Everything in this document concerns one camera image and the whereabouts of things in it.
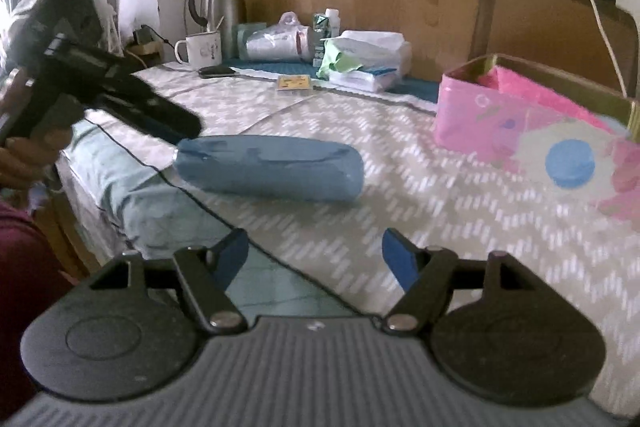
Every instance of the maroon sleeve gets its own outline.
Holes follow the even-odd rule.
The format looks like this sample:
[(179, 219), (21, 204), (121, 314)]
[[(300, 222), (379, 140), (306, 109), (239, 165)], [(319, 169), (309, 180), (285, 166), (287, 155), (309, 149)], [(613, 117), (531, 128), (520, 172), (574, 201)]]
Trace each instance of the maroon sleeve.
[(34, 394), (20, 361), (27, 326), (71, 284), (47, 239), (23, 212), (0, 203), (0, 421)]

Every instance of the white mug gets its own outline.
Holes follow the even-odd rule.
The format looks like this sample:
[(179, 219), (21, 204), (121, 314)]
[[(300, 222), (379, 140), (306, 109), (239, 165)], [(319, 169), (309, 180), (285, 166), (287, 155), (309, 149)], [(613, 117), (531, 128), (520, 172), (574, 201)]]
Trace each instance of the white mug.
[[(185, 43), (187, 46), (188, 62), (178, 55), (178, 46)], [(181, 64), (188, 64), (195, 70), (206, 66), (219, 66), (222, 63), (222, 51), (220, 49), (220, 33), (206, 32), (189, 35), (185, 40), (177, 41), (174, 47), (175, 59)]]

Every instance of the box lid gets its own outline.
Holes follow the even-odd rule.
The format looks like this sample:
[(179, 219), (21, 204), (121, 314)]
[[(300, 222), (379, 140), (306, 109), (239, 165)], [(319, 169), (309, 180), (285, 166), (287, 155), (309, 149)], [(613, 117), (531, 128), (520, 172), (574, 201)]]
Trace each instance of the box lid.
[[(628, 96), (638, 81), (638, 28), (615, 0), (596, 0)], [(470, 58), (505, 54), (620, 91), (589, 0), (480, 0)]]

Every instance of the patterned bedsheet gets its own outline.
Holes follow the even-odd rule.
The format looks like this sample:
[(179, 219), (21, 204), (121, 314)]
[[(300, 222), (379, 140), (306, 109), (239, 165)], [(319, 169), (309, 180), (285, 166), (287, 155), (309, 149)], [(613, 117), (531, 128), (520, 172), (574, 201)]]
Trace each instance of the patterned bedsheet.
[[(230, 230), (86, 121), (76, 125), (58, 173), (79, 232), (101, 264), (131, 249), (162, 258), (181, 247), (210, 246)], [(353, 314), (340, 299), (255, 246), (227, 294), (249, 321), (266, 314)]]
[[(108, 115), (89, 115), (141, 161), (164, 169), (172, 182), (247, 229), (277, 259), (361, 311), (383, 314), (401, 296), (382, 260), (386, 227), (399, 229), (418, 245), (442, 245), (469, 259), (485, 259), (494, 249), (510, 251), (605, 335), (606, 367), (591, 397), (610, 412), (636, 412), (640, 236), (628, 223), (569, 197), (558, 199), (473, 156), (437, 148), (433, 115), (417, 100), (371, 100), (329, 91), (277, 98), (264, 80), (201, 80), (167, 67), (143, 71), (142, 76), (160, 93), (199, 112), (206, 120), (204, 134), (313, 137), (348, 143), (360, 151), (366, 186), (350, 206), (204, 194), (181, 182), (170, 167), (172, 147)], [(130, 237), (126, 220), (121, 223)], [(166, 243), (175, 230), (149, 235), (158, 233), (165, 234), (161, 243)], [(475, 297), (459, 293), (454, 305)]]

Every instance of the pink box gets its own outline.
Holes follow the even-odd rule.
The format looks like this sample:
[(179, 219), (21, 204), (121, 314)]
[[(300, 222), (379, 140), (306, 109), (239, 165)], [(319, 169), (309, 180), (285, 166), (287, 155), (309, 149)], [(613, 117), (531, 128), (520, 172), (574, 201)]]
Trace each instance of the pink box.
[[(640, 232), (640, 146), (586, 121), (473, 83), (497, 64), (546, 87), (552, 84), (554, 90), (573, 100), (581, 98), (575, 101), (582, 105), (593, 99), (601, 113), (626, 122), (632, 136), (638, 137), (640, 110), (636, 102), (563, 71), (494, 55), (443, 75), (436, 143), (475, 153), (478, 161), (570, 193), (596, 205), (604, 214), (630, 220)], [(526, 73), (519, 67), (523, 64)], [(535, 71), (543, 75), (536, 78)], [(562, 78), (553, 84), (554, 76)], [(574, 90), (580, 93), (571, 96)], [(613, 97), (609, 103), (607, 97)], [(628, 116), (620, 99), (629, 107)]]

